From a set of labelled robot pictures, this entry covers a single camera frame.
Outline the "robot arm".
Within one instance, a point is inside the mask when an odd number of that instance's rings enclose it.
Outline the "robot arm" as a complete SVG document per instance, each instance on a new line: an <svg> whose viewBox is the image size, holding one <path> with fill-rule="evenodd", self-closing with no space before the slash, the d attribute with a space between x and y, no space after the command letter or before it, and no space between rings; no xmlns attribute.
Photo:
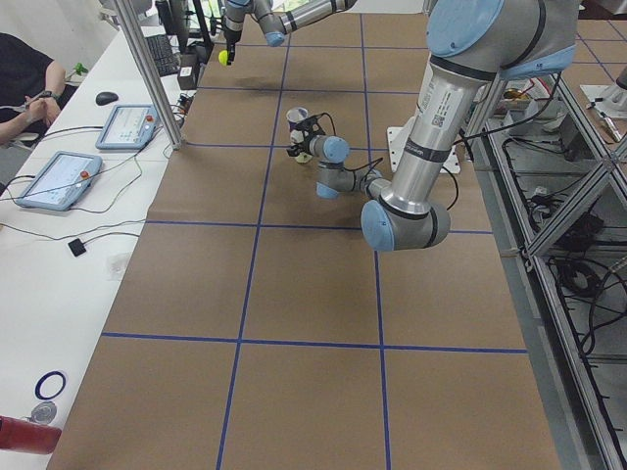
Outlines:
<svg viewBox="0 0 627 470"><path fill-rule="evenodd" d="M495 78L531 78L566 69L574 58L576 1L439 1L427 25L431 76L391 180L363 172L370 197L364 239L375 251L428 248L450 230L429 200L478 90Z"/></svg>
<svg viewBox="0 0 627 470"><path fill-rule="evenodd" d="M218 61L223 66L230 66L235 60L236 44L241 40L247 15L257 22L266 44L278 47L288 34L331 15L346 12L355 4L356 1L351 0L318 0L275 14L270 1L226 1L221 19L226 48L219 52Z"/></svg>

